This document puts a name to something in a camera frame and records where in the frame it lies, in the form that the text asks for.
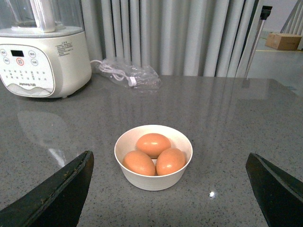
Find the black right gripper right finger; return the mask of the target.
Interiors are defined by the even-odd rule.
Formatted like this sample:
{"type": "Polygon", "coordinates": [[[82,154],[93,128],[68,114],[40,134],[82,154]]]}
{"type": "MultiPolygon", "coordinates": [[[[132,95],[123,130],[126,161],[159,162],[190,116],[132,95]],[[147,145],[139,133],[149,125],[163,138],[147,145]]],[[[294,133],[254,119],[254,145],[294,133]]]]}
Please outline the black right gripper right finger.
{"type": "Polygon", "coordinates": [[[303,183],[256,153],[246,171],[258,205],[269,227],[303,225],[303,183]]]}

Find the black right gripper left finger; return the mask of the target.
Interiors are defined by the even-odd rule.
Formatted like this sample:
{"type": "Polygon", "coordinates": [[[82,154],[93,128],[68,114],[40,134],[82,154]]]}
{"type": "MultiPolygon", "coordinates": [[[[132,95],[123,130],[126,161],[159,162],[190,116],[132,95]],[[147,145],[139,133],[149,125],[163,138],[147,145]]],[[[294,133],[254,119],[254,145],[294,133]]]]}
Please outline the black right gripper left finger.
{"type": "Polygon", "coordinates": [[[75,227],[79,223],[94,168],[85,151],[0,212],[2,227],[75,227]]]}

